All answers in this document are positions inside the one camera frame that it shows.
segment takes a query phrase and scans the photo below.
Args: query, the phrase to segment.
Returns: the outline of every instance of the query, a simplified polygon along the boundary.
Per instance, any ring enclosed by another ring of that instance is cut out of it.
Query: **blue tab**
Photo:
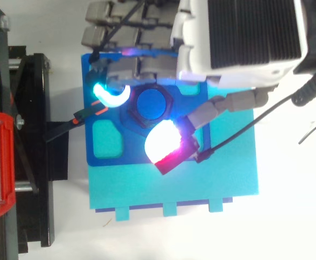
[[[163,215],[164,215],[164,217],[177,216],[177,204],[176,204],[176,202],[163,203]]]
[[[211,213],[223,211],[223,199],[209,199],[208,210]]]
[[[116,221],[128,221],[129,220],[129,207],[117,207]]]

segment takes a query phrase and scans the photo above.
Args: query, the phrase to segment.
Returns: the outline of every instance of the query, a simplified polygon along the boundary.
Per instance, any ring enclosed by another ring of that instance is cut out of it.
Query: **glowing led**
[[[171,120],[163,120],[148,134],[145,152],[152,163],[158,163],[180,148],[181,134]]]
[[[118,95],[113,96],[106,89],[97,83],[93,87],[93,93],[96,97],[107,107],[119,107],[123,105],[130,97],[130,86],[126,85],[124,91]]]

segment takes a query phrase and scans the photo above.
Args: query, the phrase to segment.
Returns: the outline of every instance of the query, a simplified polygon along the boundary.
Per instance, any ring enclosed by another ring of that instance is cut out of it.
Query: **white background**
[[[0,0],[11,18],[9,44],[51,60],[52,120],[70,120],[83,108],[80,56],[89,50],[80,42],[87,6],[81,0]],[[269,105],[307,79],[286,78]],[[45,249],[30,243],[19,258],[316,259],[316,133],[297,145],[315,120],[316,100],[305,108],[289,102],[256,126],[259,196],[234,198],[217,214],[206,205],[180,207],[172,218],[163,218],[161,209],[132,211],[124,223],[112,212],[89,209],[84,128],[73,130],[69,180],[54,183],[56,240]]]

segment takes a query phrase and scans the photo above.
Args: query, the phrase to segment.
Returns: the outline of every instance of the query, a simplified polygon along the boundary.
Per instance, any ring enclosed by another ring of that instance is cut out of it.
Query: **black heat sink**
[[[294,0],[208,0],[213,69],[301,58]]]

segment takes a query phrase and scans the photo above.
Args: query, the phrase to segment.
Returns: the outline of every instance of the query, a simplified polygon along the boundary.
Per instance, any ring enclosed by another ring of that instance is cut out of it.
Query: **screw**
[[[7,15],[0,17],[0,29],[3,31],[10,31],[10,18]]]
[[[50,70],[51,69],[51,61],[45,60],[44,67],[45,67],[45,69]]]
[[[16,127],[18,130],[22,129],[22,126],[24,125],[24,119],[21,117],[21,115],[16,116]]]

